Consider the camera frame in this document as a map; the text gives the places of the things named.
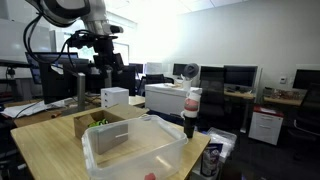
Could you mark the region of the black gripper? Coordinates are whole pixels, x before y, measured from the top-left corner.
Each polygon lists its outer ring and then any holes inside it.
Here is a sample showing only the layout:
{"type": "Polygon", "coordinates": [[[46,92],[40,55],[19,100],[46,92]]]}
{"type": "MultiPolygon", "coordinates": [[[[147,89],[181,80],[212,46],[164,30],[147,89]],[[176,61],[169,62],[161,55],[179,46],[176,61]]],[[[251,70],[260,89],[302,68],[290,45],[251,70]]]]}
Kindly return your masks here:
{"type": "Polygon", "coordinates": [[[93,56],[94,64],[97,69],[104,70],[111,67],[113,70],[121,70],[123,61],[119,53],[114,52],[113,40],[116,36],[99,35],[89,30],[81,29],[75,31],[68,39],[68,45],[81,49],[84,46],[93,48],[95,55],[93,56]]]}

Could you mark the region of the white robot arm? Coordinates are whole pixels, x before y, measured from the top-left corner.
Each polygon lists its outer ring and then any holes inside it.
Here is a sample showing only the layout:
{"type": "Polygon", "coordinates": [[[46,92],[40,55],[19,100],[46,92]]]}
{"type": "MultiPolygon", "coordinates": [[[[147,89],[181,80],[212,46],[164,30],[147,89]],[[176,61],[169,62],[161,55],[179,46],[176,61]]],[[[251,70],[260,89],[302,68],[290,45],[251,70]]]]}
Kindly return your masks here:
{"type": "Polygon", "coordinates": [[[114,53],[113,40],[123,32],[121,26],[109,23],[104,0],[25,0],[54,26],[66,28],[81,20],[84,29],[76,30],[67,40],[69,47],[93,47],[94,63],[104,71],[107,67],[121,70],[120,55],[114,53]]]}

